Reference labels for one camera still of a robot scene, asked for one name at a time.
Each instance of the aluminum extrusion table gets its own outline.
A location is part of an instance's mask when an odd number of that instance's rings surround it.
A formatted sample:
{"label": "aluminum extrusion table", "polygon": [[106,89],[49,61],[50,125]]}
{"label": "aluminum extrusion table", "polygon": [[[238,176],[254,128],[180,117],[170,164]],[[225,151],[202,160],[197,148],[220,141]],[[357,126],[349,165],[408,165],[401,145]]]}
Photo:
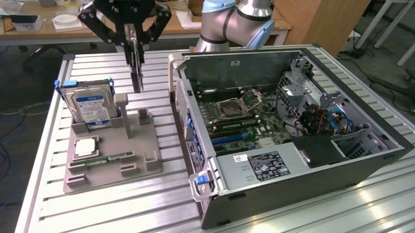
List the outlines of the aluminum extrusion table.
{"label": "aluminum extrusion table", "polygon": [[[415,143],[413,124],[321,49],[310,52],[369,104],[385,121]],[[110,76],[114,91],[128,93],[129,112],[149,108],[154,116],[162,173],[80,194],[62,192],[70,114],[53,94],[34,167],[22,202],[15,232],[122,233],[276,233],[380,232],[415,229],[415,155],[385,166],[354,187],[318,196],[210,230],[200,229],[182,152],[173,125],[166,92],[166,56],[185,51],[145,53],[144,93],[133,94],[124,54],[65,57],[58,80],[88,80]],[[334,91],[316,73],[320,86]]]}

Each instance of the cable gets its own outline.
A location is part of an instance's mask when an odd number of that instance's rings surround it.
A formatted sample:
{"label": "cable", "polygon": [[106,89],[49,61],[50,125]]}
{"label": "cable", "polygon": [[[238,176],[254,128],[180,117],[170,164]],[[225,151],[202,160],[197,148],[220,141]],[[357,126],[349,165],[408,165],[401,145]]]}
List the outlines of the cable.
{"label": "cable", "polygon": [[0,51],[0,56],[7,51],[9,46],[5,47],[3,51]]}
{"label": "cable", "polygon": [[7,161],[7,159],[6,159],[6,157],[5,157],[3,154],[0,154],[0,156],[1,156],[1,158],[2,158],[2,161],[0,162],[0,166],[1,166],[2,164],[5,164],[5,162]]}
{"label": "cable", "polygon": [[22,117],[18,121],[18,123],[15,124],[15,126],[3,134],[0,136],[0,141],[17,129],[17,127],[23,123],[23,119],[25,119],[25,109],[21,108],[21,107],[10,107],[10,108],[6,108],[6,109],[13,109],[13,108],[19,108],[22,109]]}
{"label": "cable", "polygon": [[342,61],[349,61],[349,62],[352,62],[354,65],[356,65],[356,67],[358,68],[358,70],[360,70],[360,72],[364,74],[364,76],[365,77],[368,77],[368,75],[366,75],[366,73],[361,70],[361,68],[360,68],[360,66],[353,62],[353,60],[350,60],[349,58],[342,58],[342,57],[340,57],[340,56],[337,56],[340,59],[340,61],[342,60]]}
{"label": "cable", "polygon": [[350,123],[349,123],[349,120],[348,120],[348,117],[346,117],[346,114],[345,114],[345,112],[341,110],[341,109],[338,109],[338,108],[333,108],[333,109],[330,109],[329,111],[328,111],[328,121],[330,122],[330,126],[337,130],[338,129],[338,127],[336,126],[336,124],[334,124],[334,122],[333,122],[333,120],[334,119],[332,119],[332,113],[337,113],[337,114],[340,114],[340,115],[342,115],[342,117],[344,117],[344,119],[345,119],[345,121],[346,121],[346,123],[345,123],[345,128],[344,128],[344,131],[345,131],[345,133],[346,133],[346,130],[348,130],[348,127],[350,127]]}
{"label": "cable", "polygon": [[404,72],[406,72],[406,74],[409,75],[410,79],[415,80],[415,77],[413,77],[413,75],[408,72],[408,70],[406,70],[405,68],[402,68],[402,69],[404,69]]}
{"label": "cable", "polygon": [[7,164],[9,164],[6,173],[7,173],[7,171],[9,171],[9,167],[11,167],[11,170],[13,170],[13,173],[14,173],[15,179],[17,179],[17,192],[15,192],[14,196],[11,197],[11,199],[10,199],[6,203],[3,203],[3,204],[0,206],[0,210],[1,210],[15,198],[18,198],[18,196],[19,196],[19,194],[21,194],[21,179],[19,179],[19,174],[18,174],[18,172],[17,172],[17,168],[15,168],[14,161],[13,161],[13,159],[10,158],[10,156],[9,156],[7,152],[6,152],[6,149],[5,149],[5,147],[3,147],[3,145],[2,145],[1,143],[0,143],[0,147],[1,147],[2,151],[3,151],[3,154],[0,153],[0,155],[3,156],[3,157],[6,157],[6,159],[7,159]]}
{"label": "cable", "polygon": [[274,95],[276,95],[276,97],[274,97],[274,114],[278,116],[278,112],[277,112],[277,98],[278,98],[278,92],[277,92],[277,91],[274,92]]}
{"label": "cable", "polygon": [[404,110],[404,109],[401,109],[400,107],[397,107],[397,105],[396,105],[396,103],[394,103],[394,101],[396,101],[396,95],[394,95],[394,92],[393,92],[393,90],[390,90],[386,86],[382,86],[389,92],[390,92],[390,94],[392,94],[392,105],[393,105],[393,107],[397,109],[397,110],[400,110],[401,112],[405,112],[405,113],[412,113],[409,110]]}
{"label": "cable", "polygon": [[1,182],[1,181],[3,180],[6,174],[7,174],[7,171],[10,170],[10,164],[11,164],[11,163],[10,163],[9,157],[7,157],[5,154],[1,154],[1,153],[0,153],[0,156],[3,157],[3,159],[5,159],[3,163],[6,162],[5,173],[3,173],[3,174],[1,175],[1,177],[0,177],[0,182]]}
{"label": "cable", "polygon": [[282,125],[284,126],[288,125],[289,127],[294,128],[297,131],[300,131],[302,134],[306,133],[304,129],[298,128],[297,126],[294,126],[294,125],[292,125],[292,124],[289,124],[286,122],[282,122]]}
{"label": "cable", "polygon": [[[356,28],[352,29],[352,49],[356,50]],[[364,53],[369,56],[369,57],[374,57],[374,53],[365,47],[364,49]]]}
{"label": "cable", "polygon": [[[406,2],[402,4],[402,7],[400,8],[400,10],[397,11],[397,13],[394,14],[394,16],[392,18],[394,18],[398,13],[402,11],[404,7],[406,6],[409,0],[406,0]],[[386,25],[384,25],[384,27],[377,31],[374,37],[368,41],[368,43],[365,44],[365,47],[364,47],[364,53],[369,56],[369,57],[373,57],[374,54],[373,52],[368,49],[368,45],[370,44],[370,42],[376,39],[377,35],[381,33],[381,31],[389,26],[392,22],[389,22]]]}
{"label": "cable", "polygon": [[280,117],[280,119],[282,119],[284,117],[293,118],[293,115],[284,115]]}
{"label": "cable", "polygon": [[320,128],[321,128],[321,122],[322,122],[322,117],[324,117],[325,113],[322,113],[321,118],[320,118],[320,123],[318,123],[318,128],[317,128],[317,134],[320,133]]}
{"label": "cable", "polygon": [[[368,75],[366,75],[366,73],[361,70],[361,68],[358,67],[358,65],[350,60],[350,59],[346,59],[346,58],[342,58],[342,57],[340,57],[340,56],[337,56],[340,59],[338,60],[344,60],[344,61],[350,61],[356,66],[357,66],[357,68],[358,68],[358,70],[360,70],[360,72],[365,75],[365,77],[368,77]],[[388,89],[388,91],[390,92],[390,94],[392,94],[392,105],[393,105],[393,107],[397,109],[397,110],[400,110],[401,112],[405,112],[405,113],[412,113],[410,111],[408,111],[408,110],[404,110],[404,109],[401,109],[400,107],[397,107],[397,105],[394,104],[394,101],[396,101],[396,95],[394,95],[394,93],[393,93],[393,90],[390,90],[386,86],[382,86],[385,89]]]}
{"label": "cable", "polygon": [[[30,104],[30,105],[28,105],[28,106],[23,106],[18,111],[10,112],[10,113],[5,113],[5,112],[0,111],[0,114],[2,114],[2,115],[14,115],[14,114],[19,114],[19,115],[22,115],[22,110],[28,110],[29,108],[36,107],[36,106],[40,106],[40,105],[44,105],[44,104],[50,104],[50,102],[38,102],[38,103]],[[32,114],[26,114],[26,113],[25,113],[25,115],[26,115],[26,116],[36,116],[36,115],[41,115],[41,114],[44,114],[44,113],[46,113],[46,112],[48,112],[48,111],[40,112],[40,113],[32,113]]]}
{"label": "cable", "polygon": [[[19,122],[19,120],[7,119],[7,118],[2,118],[2,117],[0,117],[0,120],[6,121],[6,122]],[[7,140],[1,142],[3,145],[9,144],[11,141],[14,141],[22,135],[23,130],[25,130],[25,122],[22,122],[19,125],[21,125],[19,132],[14,136],[11,136]]]}

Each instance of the desk leg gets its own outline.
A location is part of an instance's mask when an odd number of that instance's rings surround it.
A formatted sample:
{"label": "desk leg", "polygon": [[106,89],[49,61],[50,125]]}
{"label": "desk leg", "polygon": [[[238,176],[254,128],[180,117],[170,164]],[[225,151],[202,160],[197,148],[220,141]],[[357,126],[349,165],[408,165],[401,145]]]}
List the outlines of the desk leg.
{"label": "desk leg", "polygon": [[409,8],[413,5],[413,1],[408,2],[406,6],[401,9],[401,11],[398,12],[398,14],[396,15],[392,23],[389,24],[386,30],[384,31],[384,33],[381,34],[381,37],[378,38],[376,44],[374,44],[374,48],[378,48],[381,43],[384,42],[384,40],[386,39],[386,37],[389,36],[396,24],[400,22],[401,18],[404,17],[405,13],[408,12]]}
{"label": "desk leg", "polygon": [[288,30],[277,31],[276,38],[273,41],[273,45],[284,45],[286,39]]}
{"label": "desk leg", "polygon": [[402,66],[404,63],[406,62],[408,58],[413,55],[413,53],[415,53],[415,43],[413,43],[412,47],[409,48],[409,50],[406,51],[406,53],[400,58],[400,60],[398,60],[398,62],[396,64],[398,66]]}
{"label": "desk leg", "polygon": [[22,61],[22,69],[26,72],[32,72],[33,69],[30,66],[28,66],[28,63],[33,61],[48,49],[56,49],[60,51],[61,54],[68,54],[66,51],[58,46],[58,45],[42,45],[30,55],[29,57]]}
{"label": "desk leg", "polygon": [[365,31],[364,31],[364,33],[362,33],[362,35],[361,35],[361,37],[360,37],[360,39],[357,41],[356,48],[361,47],[365,39],[368,38],[368,35],[369,35],[370,31],[373,31],[373,28],[377,25],[377,23],[380,21],[380,18],[384,15],[385,11],[388,10],[390,4],[392,4],[392,2],[389,0],[386,0],[386,2],[382,4],[378,13],[376,14],[373,20],[370,21],[369,26],[365,29]]}

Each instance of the floor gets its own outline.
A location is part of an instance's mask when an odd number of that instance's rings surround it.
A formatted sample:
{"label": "floor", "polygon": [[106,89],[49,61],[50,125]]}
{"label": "floor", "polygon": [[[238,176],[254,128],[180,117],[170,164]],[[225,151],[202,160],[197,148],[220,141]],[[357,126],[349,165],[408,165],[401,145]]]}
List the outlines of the floor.
{"label": "floor", "polygon": [[[361,18],[356,31],[362,32],[366,28],[372,16]],[[370,36],[373,36],[380,28],[386,24],[386,21],[381,21],[373,30]],[[406,49],[415,42],[415,35],[409,34],[404,30],[396,28],[393,34],[389,35],[386,41],[384,42],[381,48],[373,49],[372,46],[368,48],[374,53],[374,57],[362,56],[360,59],[353,60],[360,66],[361,70],[370,75],[377,76],[401,86],[408,86],[413,83],[412,81],[405,81],[405,71],[402,68],[396,66],[396,62],[402,56]],[[168,49],[185,49],[188,46],[196,44],[196,39],[182,39],[176,41],[160,40],[152,45],[150,50],[168,50]],[[9,47],[5,54],[0,55],[0,110],[9,107],[26,106],[33,103],[46,102],[50,99],[53,93],[53,81],[57,77],[61,55],[50,50],[32,63],[33,72],[25,73],[21,70],[21,61],[28,56],[30,52],[34,51],[37,46],[29,46],[29,51],[21,53],[17,47]],[[92,50],[88,44],[70,44],[62,45],[62,48],[73,54],[82,53],[108,53],[114,52],[113,46],[104,43],[97,44],[97,49]],[[366,82],[364,74],[358,71],[356,65],[350,61],[341,61],[344,66],[352,71],[352,73]],[[406,69],[415,69],[415,57],[406,61]],[[377,94],[392,103],[392,95],[389,91],[380,87],[373,86],[373,90]],[[409,98],[396,94],[396,105],[400,108],[409,109],[412,107],[412,101]],[[46,105],[40,105],[28,109],[26,113],[38,113],[46,111]],[[415,116],[402,113],[404,116],[415,123]],[[3,116],[0,115],[0,135],[7,132],[15,123],[18,123],[22,115]],[[10,201],[10,203],[0,208],[0,233],[13,232],[15,221],[18,217],[21,201],[23,196],[23,190],[29,179],[29,174],[32,170],[32,164],[36,156],[37,145],[40,141],[40,136],[42,132],[45,114],[37,116],[25,117],[25,130],[21,136],[13,141],[10,141],[5,147],[9,156],[13,158],[15,168],[18,171],[18,177],[21,181],[15,179],[15,174],[13,169],[7,172],[6,177],[0,182],[0,206]],[[0,175],[5,172],[5,166],[0,166]]]}

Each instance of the blue cable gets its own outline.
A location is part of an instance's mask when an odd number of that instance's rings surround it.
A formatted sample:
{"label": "blue cable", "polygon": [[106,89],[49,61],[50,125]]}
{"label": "blue cable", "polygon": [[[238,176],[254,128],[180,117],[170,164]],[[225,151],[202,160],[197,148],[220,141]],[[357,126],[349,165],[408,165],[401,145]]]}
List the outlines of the blue cable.
{"label": "blue cable", "polygon": [[[330,121],[330,118],[332,118],[330,114],[332,114],[332,112],[338,112],[338,113],[341,113],[341,115],[344,116],[344,118],[345,118],[345,120],[346,120],[346,126],[349,126],[349,130],[352,130],[352,125],[350,125],[350,122],[349,122],[348,117],[346,117],[346,115],[345,115],[345,112],[342,112],[342,110],[341,110],[340,108],[332,108],[332,109],[328,111],[328,121]],[[334,124],[333,122],[330,123],[330,126],[332,126],[334,129],[338,129],[338,127],[336,126],[336,124]]]}
{"label": "blue cable", "polygon": [[10,198],[10,200],[0,206],[0,211],[1,211],[1,209],[19,196],[19,193],[21,193],[21,180],[19,180],[19,174],[17,172],[17,168],[15,168],[15,164],[14,164],[13,159],[7,156],[7,154],[0,153],[0,155],[3,156],[5,159],[9,161],[13,173],[14,173],[15,178],[17,178],[17,192],[15,192],[14,196]]}
{"label": "blue cable", "polygon": [[[3,118],[3,117],[0,117],[0,120],[6,121],[6,122],[19,122],[19,120],[7,119],[7,118]],[[11,136],[7,140],[2,141],[1,144],[6,145],[11,141],[18,139],[21,137],[22,133],[23,133],[23,130],[25,130],[25,122],[22,121],[21,122],[21,130],[19,130],[19,132],[14,136]]]}

